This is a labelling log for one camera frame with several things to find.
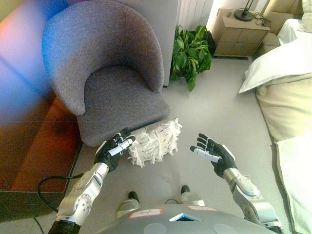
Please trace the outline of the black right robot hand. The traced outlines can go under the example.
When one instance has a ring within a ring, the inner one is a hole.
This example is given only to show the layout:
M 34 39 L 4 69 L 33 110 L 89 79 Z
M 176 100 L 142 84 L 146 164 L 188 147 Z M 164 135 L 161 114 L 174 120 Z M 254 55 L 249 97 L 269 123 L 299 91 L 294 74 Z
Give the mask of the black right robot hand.
M 226 169 L 237 169 L 232 152 L 225 145 L 218 144 L 205 134 L 198 134 L 197 146 L 191 146 L 190 150 L 210 160 L 214 167 L 214 172 L 221 178 L 223 178 L 223 173 Z

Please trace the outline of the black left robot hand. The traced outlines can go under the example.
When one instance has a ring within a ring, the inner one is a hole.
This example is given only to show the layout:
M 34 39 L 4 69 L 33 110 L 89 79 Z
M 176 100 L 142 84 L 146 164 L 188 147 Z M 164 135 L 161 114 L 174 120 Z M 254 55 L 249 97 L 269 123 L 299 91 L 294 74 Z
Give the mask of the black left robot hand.
M 112 172 L 118 166 L 121 157 L 127 152 L 128 148 L 134 143 L 136 137 L 131 136 L 130 130 L 126 127 L 116 133 L 110 140 L 103 142 L 96 151 L 96 163 L 104 163 Z

